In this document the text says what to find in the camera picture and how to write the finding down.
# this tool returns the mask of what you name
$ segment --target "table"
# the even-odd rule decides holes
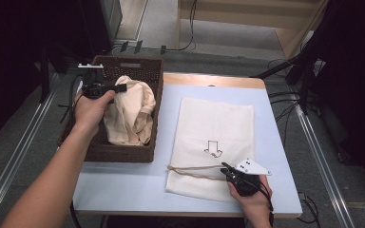
[[[73,197],[76,211],[102,215],[242,217],[236,203],[194,199],[165,191],[180,99],[189,96],[255,106],[256,161],[273,174],[268,180],[274,189],[276,218],[295,218],[302,213],[262,80],[180,73],[165,73],[163,80],[154,162],[85,162]]]
[[[190,18],[193,2],[179,0],[177,48],[181,20]],[[276,28],[282,50],[290,59],[308,32],[318,26],[327,4],[328,0],[199,0],[195,20]]]

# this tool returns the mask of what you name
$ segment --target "wooden table edge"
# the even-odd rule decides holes
[[[81,215],[106,215],[106,216],[154,216],[154,217],[209,217],[209,218],[243,218],[244,213],[226,212],[144,212],[144,211],[88,211],[77,210]],[[275,219],[295,219],[300,217],[298,213],[275,214]]]
[[[262,79],[258,78],[194,73],[165,72],[163,74],[163,83],[165,85],[222,86],[265,89],[265,83]]]

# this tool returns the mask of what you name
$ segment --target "metal rail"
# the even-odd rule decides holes
[[[10,157],[10,160],[8,161],[4,171],[0,176],[0,204],[9,190],[10,184],[13,181],[14,176],[16,175],[17,170],[19,169],[23,161],[23,158],[26,156],[29,150],[29,146],[38,128],[40,127],[41,122],[46,116],[48,108],[52,102],[52,99],[59,84],[60,84],[59,75],[55,73],[52,77],[51,92],[49,93],[46,100],[38,105],[37,110],[35,111],[33,117],[31,118],[31,121],[29,122],[26,131],[23,133],[22,138],[20,139],[19,143],[14,149]]]
[[[299,99],[298,95],[293,95],[293,97],[295,99]],[[296,107],[296,112],[298,114],[298,119],[300,120],[301,126],[303,127],[307,141],[310,144],[310,148],[316,160],[319,173],[321,174],[328,195],[330,196],[331,203],[333,204],[336,211],[340,226],[343,228],[355,227],[352,217],[349,213],[348,206],[346,205],[346,201],[340,193],[339,187],[336,184],[334,175],[331,172],[328,162],[325,160],[325,156],[322,153],[316,133],[314,132],[308,117],[303,113],[299,106]]]

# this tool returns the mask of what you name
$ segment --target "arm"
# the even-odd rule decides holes
[[[259,180],[266,186],[266,190],[272,197],[272,189],[269,187],[266,177],[259,176]],[[251,221],[254,228],[270,228],[269,204],[266,197],[260,191],[251,197],[241,197],[233,183],[228,182],[227,184],[230,189],[230,195],[240,203],[244,215]]]
[[[48,166],[16,202],[2,227],[61,227],[91,139],[98,132],[106,104],[114,99],[108,91],[95,101],[81,97],[76,124]]]

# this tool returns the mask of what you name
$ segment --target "drawstring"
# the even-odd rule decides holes
[[[203,170],[203,169],[210,169],[210,168],[223,168],[222,165],[212,165],[212,166],[202,166],[202,167],[173,167],[171,165],[168,165],[167,168],[171,171],[174,171],[180,175],[190,176],[193,178],[200,178],[200,179],[209,179],[209,180],[215,180],[215,181],[226,181],[226,179],[222,178],[215,178],[215,177],[209,177],[201,174],[192,174],[187,173],[184,170]]]

